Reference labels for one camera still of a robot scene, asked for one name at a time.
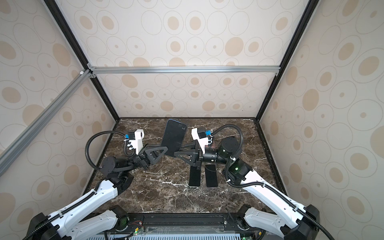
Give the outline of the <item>black frame post right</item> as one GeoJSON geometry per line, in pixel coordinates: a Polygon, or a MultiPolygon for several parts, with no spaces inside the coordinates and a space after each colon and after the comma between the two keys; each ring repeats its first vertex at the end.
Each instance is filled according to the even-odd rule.
{"type": "Polygon", "coordinates": [[[267,91],[267,94],[266,96],[264,97],[264,100],[262,102],[262,105],[261,105],[261,108],[256,116],[256,122],[259,123],[264,112],[266,111],[267,107],[268,107],[268,104],[277,88],[277,86],[279,85],[279,82],[281,80],[281,78],[283,77],[283,74],[285,73],[287,67],[288,67],[288,64],[311,20],[311,17],[313,16],[313,13],[315,12],[318,4],[319,4],[319,0],[310,0],[308,1],[308,4],[303,12],[303,15],[302,17],[300,18],[300,21],[298,23],[298,26],[293,34],[293,37],[288,45],[288,48],[283,56],[283,59],[281,61],[281,64],[280,64],[280,70],[279,72],[276,74],[276,76],[273,78],[273,81],[267,91]]]}

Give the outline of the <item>black frame post left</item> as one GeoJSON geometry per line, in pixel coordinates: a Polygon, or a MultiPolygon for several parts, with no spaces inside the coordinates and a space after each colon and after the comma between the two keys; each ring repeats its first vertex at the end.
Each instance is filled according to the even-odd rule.
{"type": "Polygon", "coordinates": [[[89,70],[91,72],[92,76],[90,77],[90,79],[91,79],[93,86],[95,87],[99,96],[103,100],[104,104],[106,105],[108,111],[112,115],[115,122],[118,122],[120,120],[120,117],[119,117],[117,111],[113,107],[112,102],[110,101],[109,97],[107,96],[106,91],[104,90],[98,77],[91,70],[91,67],[90,67],[91,65],[90,65],[82,47],[80,46],[78,40],[76,39],[73,31],[71,30],[67,20],[65,19],[61,10],[59,9],[59,5],[56,3],[56,1],[52,1],[52,0],[44,0],[43,2],[47,6],[49,12],[51,13],[53,19],[57,23],[58,27],[60,28],[60,30],[63,33],[64,37],[66,38],[67,42],[69,43],[71,49],[75,53],[77,59],[80,61],[80,64],[82,65],[82,67],[85,70],[89,70]]]}

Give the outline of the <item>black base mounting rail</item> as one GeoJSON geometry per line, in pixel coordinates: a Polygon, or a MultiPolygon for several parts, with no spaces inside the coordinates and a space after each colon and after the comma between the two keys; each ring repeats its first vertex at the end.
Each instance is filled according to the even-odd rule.
{"type": "Polygon", "coordinates": [[[314,240],[319,229],[302,217],[290,227],[282,218],[274,214],[260,212],[249,208],[245,212],[234,214],[127,214],[118,211],[106,211],[98,216],[71,226],[64,219],[52,225],[63,239],[87,239],[103,231],[132,233],[136,229],[146,230],[150,227],[222,227],[224,231],[237,233],[266,231],[284,240],[314,240]]]}

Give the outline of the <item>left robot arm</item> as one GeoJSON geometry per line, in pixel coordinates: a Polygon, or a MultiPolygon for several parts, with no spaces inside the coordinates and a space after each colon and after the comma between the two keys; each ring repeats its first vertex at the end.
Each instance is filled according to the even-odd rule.
{"type": "Polygon", "coordinates": [[[131,157],[106,157],[99,171],[105,176],[96,186],[79,199],[49,215],[40,213],[31,219],[26,240],[86,240],[98,233],[129,226],[127,213],[120,207],[86,217],[104,203],[129,188],[134,176],[131,172],[147,170],[167,152],[167,147],[146,145],[131,157]]]}

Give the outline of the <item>black frame post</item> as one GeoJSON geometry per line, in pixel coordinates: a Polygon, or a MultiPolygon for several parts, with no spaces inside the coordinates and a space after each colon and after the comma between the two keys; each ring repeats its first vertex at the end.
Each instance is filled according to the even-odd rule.
{"type": "Polygon", "coordinates": [[[66,38],[67,42],[69,43],[71,49],[75,53],[77,59],[80,61],[80,64],[82,65],[82,67],[85,70],[89,70],[91,72],[92,76],[90,77],[90,79],[91,79],[93,86],[95,87],[99,96],[103,100],[104,104],[106,105],[108,111],[112,115],[115,122],[118,122],[120,120],[120,117],[119,117],[117,111],[113,107],[112,102],[110,101],[109,97],[107,96],[106,91],[104,90],[98,77],[91,70],[91,67],[90,67],[91,65],[90,65],[82,47],[80,46],[78,40],[76,39],[73,31],[71,30],[67,20],[65,19],[61,10],[59,9],[59,5],[56,3],[56,1],[52,1],[52,0],[44,0],[43,2],[47,6],[49,12],[51,13],[53,19],[57,23],[58,27],[60,28],[60,30],[63,33],[64,37],[66,38]]]}
{"type": "Polygon", "coordinates": [[[268,107],[268,104],[277,88],[277,86],[279,85],[279,82],[281,80],[281,78],[283,77],[283,74],[285,73],[287,67],[288,67],[288,64],[311,20],[311,17],[313,16],[313,13],[315,12],[318,4],[319,4],[319,0],[310,0],[308,1],[308,4],[303,12],[303,15],[302,17],[300,18],[300,21],[298,23],[298,26],[293,34],[293,37],[288,45],[288,48],[283,56],[283,59],[281,61],[281,64],[280,64],[280,70],[279,72],[276,74],[276,76],[273,78],[273,81],[267,91],[267,94],[266,96],[264,97],[264,100],[262,102],[262,105],[261,105],[261,108],[256,116],[256,122],[259,123],[264,112],[266,111],[267,107],[268,107]]]}

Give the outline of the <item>diagonal aluminium rail left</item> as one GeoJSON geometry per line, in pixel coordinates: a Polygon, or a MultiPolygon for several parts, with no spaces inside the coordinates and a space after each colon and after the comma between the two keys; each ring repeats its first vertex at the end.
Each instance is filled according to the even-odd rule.
{"type": "Polygon", "coordinates": [[[1,154],[1,175],[20,156],[26,147],[35,139],[48,122],[60,111],[74,92],[90,78],[91,71],[83,70],[48,106],[42,113],[9,145],[1,154]]]}

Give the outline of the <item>black phone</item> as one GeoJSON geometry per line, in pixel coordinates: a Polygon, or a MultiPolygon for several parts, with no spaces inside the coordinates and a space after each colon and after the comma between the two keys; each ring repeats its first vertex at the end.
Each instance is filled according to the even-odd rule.
{"type": "Polygon", "coordinates": [[[193,167],[193,166],[190,167],[189,186],[190,187],[201,186],[201,167],[193,167]]]}
{"type": "Polygon", "coordinates": [[[185,123],[169,119],[161,142],[162,147],[167,147],[165,155],[173,157],[182,146],[188,126],[185,123]]]}

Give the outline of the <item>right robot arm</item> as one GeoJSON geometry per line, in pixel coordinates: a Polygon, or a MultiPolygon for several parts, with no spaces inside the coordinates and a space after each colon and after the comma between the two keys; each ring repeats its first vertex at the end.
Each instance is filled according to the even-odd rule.
{"type": "Polygon", "coordinates": [[[314,240],[319,232],[332,240],[334,237],[320,223],[320,212],[312,206],[298,203],[264,180],[256,170],[238,158],[233,161],[231,155],[240,144],[235,137],[224,138],[219,146],[201,149],[198,142],[189,144],[185,150],[174,153],[192,167],[202,162],[228,164],[223,170],[227,183],[238,189],[246,190],[262,201],[273,212],[266,213],[254,207],[244,205],[238,212],[238,227],[241,230],[258,228],[272,233],[284,240],[314,240]]]}

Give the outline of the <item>horizontal aluminium rail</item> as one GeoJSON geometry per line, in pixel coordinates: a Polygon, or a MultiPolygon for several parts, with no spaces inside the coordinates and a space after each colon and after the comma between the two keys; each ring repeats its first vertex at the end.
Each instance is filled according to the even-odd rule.
{"type": "Polygon", "coordinates": [[[278,73],[279,66],[91,67],[95,74],[278,73]]]}

